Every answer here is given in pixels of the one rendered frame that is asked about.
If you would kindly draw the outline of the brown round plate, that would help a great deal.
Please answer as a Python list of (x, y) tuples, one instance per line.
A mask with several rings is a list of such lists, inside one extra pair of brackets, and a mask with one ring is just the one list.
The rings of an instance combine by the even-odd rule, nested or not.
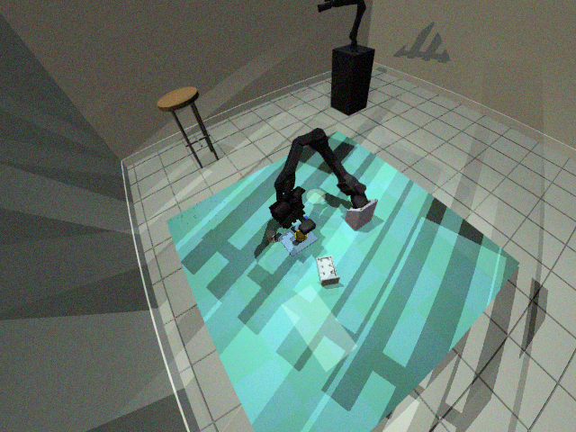
[(304, 241), (308, 237), (308, 234), (303, 235), (299, 230), (297, 230), (294, 236), (297, 240)]

